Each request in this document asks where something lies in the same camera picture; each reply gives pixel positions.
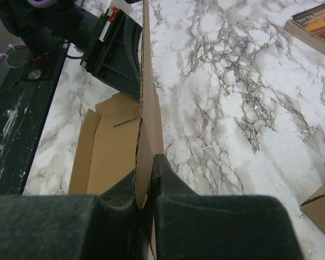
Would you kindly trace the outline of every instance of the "red tab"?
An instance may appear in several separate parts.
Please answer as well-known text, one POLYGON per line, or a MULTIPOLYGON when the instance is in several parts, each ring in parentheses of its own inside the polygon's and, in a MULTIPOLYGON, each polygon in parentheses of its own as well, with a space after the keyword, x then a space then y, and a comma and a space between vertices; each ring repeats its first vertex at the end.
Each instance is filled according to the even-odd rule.
POLYGON ((107 20, 110 21, 111 23, 113 22, 115 16, 116 16, 117 13, 118 13, 118 8, 117 8, 117 7, 113 7, 112 10, 113 10, 112 15, 111 15, 110 17, 107 18, 107 20))

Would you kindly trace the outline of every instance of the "black plastic bracket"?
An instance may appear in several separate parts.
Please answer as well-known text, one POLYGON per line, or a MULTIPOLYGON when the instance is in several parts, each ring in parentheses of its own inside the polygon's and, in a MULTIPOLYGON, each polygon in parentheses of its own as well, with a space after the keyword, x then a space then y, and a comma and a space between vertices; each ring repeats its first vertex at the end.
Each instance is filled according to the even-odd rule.
POLYGON ((109 12, 99 18, 81 65, 100 81, 139 101, 142 27, 122 10, 109 12))

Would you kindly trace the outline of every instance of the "metal bolt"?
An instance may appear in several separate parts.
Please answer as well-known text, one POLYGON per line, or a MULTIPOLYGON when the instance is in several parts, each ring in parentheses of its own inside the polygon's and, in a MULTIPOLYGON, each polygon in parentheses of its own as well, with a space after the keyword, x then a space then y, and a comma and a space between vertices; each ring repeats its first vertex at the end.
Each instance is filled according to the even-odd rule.
POLYGON ((29 73, 28 79, 30 80, 37 80, 41 76, 41 71, 38 69, 33 70, 29 73))

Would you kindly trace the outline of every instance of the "marble countertop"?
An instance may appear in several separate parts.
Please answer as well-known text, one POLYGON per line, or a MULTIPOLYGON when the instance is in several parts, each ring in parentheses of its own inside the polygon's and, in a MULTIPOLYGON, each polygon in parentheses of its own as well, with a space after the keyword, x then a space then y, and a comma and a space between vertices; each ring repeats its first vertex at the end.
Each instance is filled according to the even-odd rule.
MULTIPOLYGON (((325 56, 283 26, 320 3, 150 1, 153 76, 172 168, 199 194, 278 198, 305 258, 318 260, 325 235, 299 205, 325 183, 325 56)), ((85 2, 96 15, 108 6, 85 2)), ((132 6, 139 23, 141 7, 132 6)), ((114 93, 66 60, 25 194, 66 194, 84 115, 114 93)))

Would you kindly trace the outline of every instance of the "purple cable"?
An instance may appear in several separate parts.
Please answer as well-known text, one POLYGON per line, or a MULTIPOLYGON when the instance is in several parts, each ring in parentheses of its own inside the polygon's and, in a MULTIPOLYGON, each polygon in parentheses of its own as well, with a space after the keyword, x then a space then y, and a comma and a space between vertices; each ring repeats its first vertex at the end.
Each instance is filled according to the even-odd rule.
MULTIPOLYGON (((17 44, 13 44, 12 47, 8 48, 4 53, 5 54, 8 54, 10 51, 14 50, 14 48, 17 48, 17 47, 25 47, 25 43, 24 42, 21 42, 21 43, 17 43, 17 44)), ((0 62, 2 62, 2 60, 5 58, 4 55, 0 56, 0 62)))
POLYGON ((54 4, 57 0, 27 0, 29 4, 31 4, 35 8, 47 8, 54 4))

